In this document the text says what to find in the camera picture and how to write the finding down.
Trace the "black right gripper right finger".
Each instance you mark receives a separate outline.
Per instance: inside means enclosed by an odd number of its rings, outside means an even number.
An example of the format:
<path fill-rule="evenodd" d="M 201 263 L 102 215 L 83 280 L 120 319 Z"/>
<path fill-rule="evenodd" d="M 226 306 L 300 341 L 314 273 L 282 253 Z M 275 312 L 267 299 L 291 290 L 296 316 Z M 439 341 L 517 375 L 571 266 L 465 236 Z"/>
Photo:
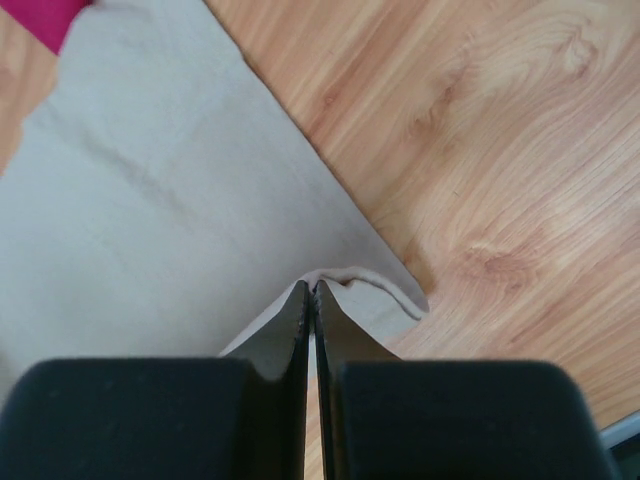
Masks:
<path fill-rule="evenodd" d="M 614 479 L 582 392 L 543 361 L 403 360 L 314 290 L 329 479 Z"/>

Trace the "beige t shirt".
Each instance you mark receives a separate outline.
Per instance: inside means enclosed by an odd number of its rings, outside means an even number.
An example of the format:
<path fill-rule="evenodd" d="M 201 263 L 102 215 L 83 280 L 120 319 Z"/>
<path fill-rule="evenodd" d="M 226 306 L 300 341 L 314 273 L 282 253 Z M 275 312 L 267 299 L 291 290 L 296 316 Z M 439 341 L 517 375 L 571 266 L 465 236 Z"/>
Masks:
<path fill-rule="evenodd" d="M 38 362 L 226 354 L 298 281 L 376 340 L 425 294 L 201 1 L 100 1 L 1 180 L 1 389 Z"/>

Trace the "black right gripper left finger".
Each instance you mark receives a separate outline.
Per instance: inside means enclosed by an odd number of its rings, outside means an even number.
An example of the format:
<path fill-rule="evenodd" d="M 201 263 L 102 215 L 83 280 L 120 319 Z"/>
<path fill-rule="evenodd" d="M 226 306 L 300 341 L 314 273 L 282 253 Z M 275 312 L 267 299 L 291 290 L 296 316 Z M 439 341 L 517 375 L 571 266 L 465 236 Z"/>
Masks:
<path fill-rule="evenodd" d="M 5 479 L 300 479 L 309 289 L 223 357 L 49 360 L 1 413 Z"/>

